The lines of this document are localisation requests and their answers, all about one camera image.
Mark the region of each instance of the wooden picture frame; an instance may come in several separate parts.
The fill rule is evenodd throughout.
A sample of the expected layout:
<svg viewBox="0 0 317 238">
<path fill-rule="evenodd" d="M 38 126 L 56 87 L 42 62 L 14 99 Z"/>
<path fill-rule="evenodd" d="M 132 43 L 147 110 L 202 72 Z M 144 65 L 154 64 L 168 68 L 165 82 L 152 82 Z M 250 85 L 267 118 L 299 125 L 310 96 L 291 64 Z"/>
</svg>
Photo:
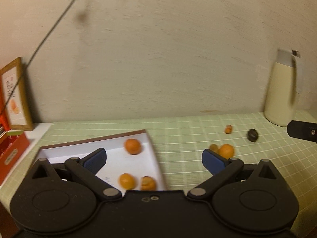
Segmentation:
<svg viewBox="0 0 317 238">
<path fill-rule="evenodd" d="M 23 72 L 21 57 L 16 58 L 0 70 L 1 95 L 5 105 L 12 88 Z M 24 79 L 22 78 L 16 87 L 13 96 L 5 109 L 6 117 L 11 129 L 32 131 L 33 122 L 26 99 Z"/>
</svg>

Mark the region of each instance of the screw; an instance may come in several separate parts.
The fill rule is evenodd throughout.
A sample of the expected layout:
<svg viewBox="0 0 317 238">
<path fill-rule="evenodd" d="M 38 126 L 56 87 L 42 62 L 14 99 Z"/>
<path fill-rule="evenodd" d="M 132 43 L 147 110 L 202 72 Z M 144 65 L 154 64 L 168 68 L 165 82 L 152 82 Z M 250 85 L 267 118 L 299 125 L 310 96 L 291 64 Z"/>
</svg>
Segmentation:
<svg viewBox="0 0 317 238">
<path fill-rule="evenodd" d="M 144 197 L 144 198 L 141 198 L 141 200 L 143 202 L 150 202 L 151 199 L 149 197 Z"/>
<path fill-rule="evenodd" d="M 159 200 L 159 197 L 158 196 L 152 196 L 151 200 L 153 200 L 153 201 Z"/>
<path fill-rule="evenodd" d="M 194 196 L 202 196 L 206 193 L 206 190 L 203 188 L 194 188 L 190 190 L 190 193 Z"/>
<path fill-rule="evenodd" d="M 107 188 L 107 189 L 104 189 L 102 193 L 108 197 L 112 197 L 112 196 L 118 195 L 119 191 L 115 188 Z"/>
</svg>

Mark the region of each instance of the cream-colored thermos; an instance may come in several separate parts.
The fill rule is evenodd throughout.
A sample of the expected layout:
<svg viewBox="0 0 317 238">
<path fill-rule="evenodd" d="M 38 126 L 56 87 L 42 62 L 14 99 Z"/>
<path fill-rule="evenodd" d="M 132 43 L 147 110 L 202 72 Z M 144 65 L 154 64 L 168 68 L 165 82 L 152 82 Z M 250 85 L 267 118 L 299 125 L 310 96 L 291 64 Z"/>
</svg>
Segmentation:
<svg viewBox="0 0 317 238">
<path fill-rule="evenodd" d="M 264 116 L 271 123 L 287 126 L 302 92 L 302 63 L 297 51 L 278 49 L 267 90 Z"/>
</svg>

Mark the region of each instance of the cable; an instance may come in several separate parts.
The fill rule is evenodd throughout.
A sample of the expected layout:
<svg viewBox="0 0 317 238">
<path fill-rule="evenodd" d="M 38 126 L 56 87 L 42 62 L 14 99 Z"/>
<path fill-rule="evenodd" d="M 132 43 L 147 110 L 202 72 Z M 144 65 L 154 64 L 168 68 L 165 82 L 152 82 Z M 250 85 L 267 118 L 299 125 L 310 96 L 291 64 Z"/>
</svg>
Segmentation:
<svg viewBox="0 0 317 238">
<path fill-rule="evenodd" d="M 36 56 L 37 52 L 40 50 L 40 48 L 42 47 L 42 45 L 45 43 L 45 41 L 47 40 L 47 38 L 50 36 L 50 34 L 54 31 L 54 29 L 56 28 L 56 26 L 60 23 L 61 19 L 65 16 L 65 14 L 68 12 L 68 10 L 71 8 L 71 6 L 74 4 L 76 0 L 72 0 L 69 5 L 66 7 L 66 9 L 64 10 L 64 12 L 61 14 L 61 16 L 57 19 L 57 21 L 55 22 L 55 24 L 53 25 L 53 27 L 50 29 L 50 31 L 46 34 L 46 36 L 43 38 L 43 40 L 40 42 L 40 44 L 37 46 L 37 48 L 35 49 L 34 53 L 31 55 L 30 60 L 28 61 L 28 63 L 25 65 L 25 67 L 22 70 L 22 73 L 20 75 L 20 77 L 18 78 L 18 81 L 16 82 L 15 86 L 13 87 L 13 90 L 11 91 L 6 103 L 4 104 L 4 107 L 1 110 L 0 116 L 4 113 L 5 108 L 7 107 L 10 98 L 13 95 L 13 92 L 15 90 L 15 88 L 18 86 L 20 80 L 23 78 L 23 76 L 26 73 L 27 68 L 30 66 L 31 62 L 33 61 L 34 57 Z"/>
</svg>

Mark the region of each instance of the textured wall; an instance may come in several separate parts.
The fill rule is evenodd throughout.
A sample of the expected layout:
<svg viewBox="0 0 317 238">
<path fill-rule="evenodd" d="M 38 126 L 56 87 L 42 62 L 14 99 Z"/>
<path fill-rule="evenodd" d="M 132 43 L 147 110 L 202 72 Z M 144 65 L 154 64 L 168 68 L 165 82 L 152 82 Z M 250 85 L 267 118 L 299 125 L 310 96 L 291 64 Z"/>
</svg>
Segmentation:
<svg viewBox="0 0 317 238">
<path fill-rule="evenodd" d="M 69 0 L 0 0 L 0 65 L 31 53 Z M 317 107 L 317 0 L 78 0 L 28 70 L 35 120 L 263 109 L 277 47 Z"/>
</svg>

